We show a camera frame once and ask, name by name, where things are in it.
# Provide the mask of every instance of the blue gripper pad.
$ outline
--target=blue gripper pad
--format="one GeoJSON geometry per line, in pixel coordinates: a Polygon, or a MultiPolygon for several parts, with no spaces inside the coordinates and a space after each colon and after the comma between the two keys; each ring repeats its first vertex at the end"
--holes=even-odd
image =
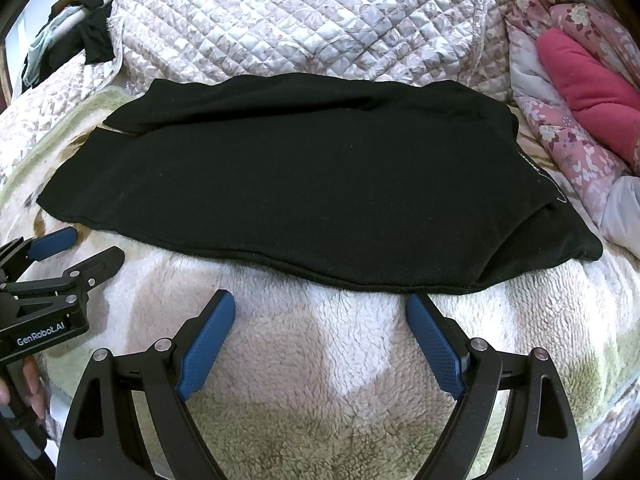
{"type": "Polygon", "coordinates": [[[406,320],[420,345],[438,386],[459,400],[466,388],[462,382],[462,365],[437,323],[418,296],[412,294],[406,302],[406,320]]]}
{"type": "Polygon", "coordinates": [[[182,361],[182,378],[176,388],[182,400],[204,386],[222,343],[236,318],[236,302],[227,292],[207,319],[182,361]]]}
{"type": "Polygon", "coordinates": [[[73,247],[78,240],[78,231],[73,227],[65,227],[49,235],[36,238],[31,242],[27,256],[31,260],[41,262],[54,254],[61,253],[73,247]]]}

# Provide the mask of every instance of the pink pillow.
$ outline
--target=pink pillow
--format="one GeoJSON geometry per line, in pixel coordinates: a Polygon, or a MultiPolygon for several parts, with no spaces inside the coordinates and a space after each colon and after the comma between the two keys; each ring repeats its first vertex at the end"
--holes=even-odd
{"type": "Polygon", "coordinates": [[[536,47],[576,120],[633,167],[640,136],[640,93],[557,28],[542,34],[536,47]]]}

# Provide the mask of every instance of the finger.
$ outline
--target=finger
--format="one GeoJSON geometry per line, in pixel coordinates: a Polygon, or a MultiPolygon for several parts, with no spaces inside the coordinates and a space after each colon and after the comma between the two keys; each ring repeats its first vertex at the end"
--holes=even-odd
{"type": "Polygon", "coordinates": [[[6,386],[6,383],[0,379],[0,406],[6,406],[9,400],[9,388],[6,386]]]}
{"type": "Polygon", "coordinates": [[[40,385],[38,391],[31,397],[31,408],[38,418],[45,418],[47,415],[47,399],[44,386],[40,385]]]}
{"type": "Polygon", "coordinates": [[[36,359],[32,356],[25,358],[22,373],[24,374],[24,381],[27,383],[29,393],[35,395],[40,387],[40,369],[38,368],[36,359]]]}

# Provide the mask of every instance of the bed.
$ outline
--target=bed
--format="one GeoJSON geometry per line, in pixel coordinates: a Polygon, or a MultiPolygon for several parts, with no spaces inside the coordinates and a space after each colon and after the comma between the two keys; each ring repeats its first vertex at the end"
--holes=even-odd
{"type": "MultiPolygon", "coordinates": [[[[453,78],[511,102],[504,16],[512,1],[115,0],[115,59],[85,66],[80,53],[0,116],[0,242],[63,225],[35,205],[39,190],[96,124],[156,77],[215,84],[242,73],[313,72],[415,85],[453,78]]],[[[523,149],[597,233],[519,117],[523,149]]],[[[417,472],[453,402],[424,366],[404,320],[404,297],[336,290],[77,227],[76,248],[24,278],[54,275],[111,245],[127,261],[117,279],[94,293],[90,332],[40,357],[54,394],[54,436],[95,349],[146,349],[175,333],[217,288],[227,288],[238,317],[189,407],[231,478],[386,479],[417,472]]],[[[585,469],[609,452],[640,408],[640,262],[604,246],[597,262],[572,260],[477,294],[433,297],[467,333],[499,350],[551,352],[585,469]]],[[[475,475],[488,464],[505,400],[498,400],[475,475]]],[[[148,416],[142,426],[157,470],[169,475],[148,416]]]]}

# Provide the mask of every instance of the light blue cloth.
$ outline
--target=light blue cloth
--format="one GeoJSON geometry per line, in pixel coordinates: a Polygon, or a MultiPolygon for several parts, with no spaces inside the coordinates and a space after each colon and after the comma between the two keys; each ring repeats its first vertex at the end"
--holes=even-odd
{"type": "Polygon", "coordinates": [[[51,38],[55,30],[64,22],[69,16],[73,16],[76,12],[80,12],[82,6],[65,7],[53,20],[51,20],[45,28],[43,28],[36,39],[33,40],[27,52],[27,70],[22,76],[22,82],[25,86],[31,87],[38,82],[40,78],[40,63],[42,62],[42,56],[44,56],[47,47],[51,43],[51,38]]]}

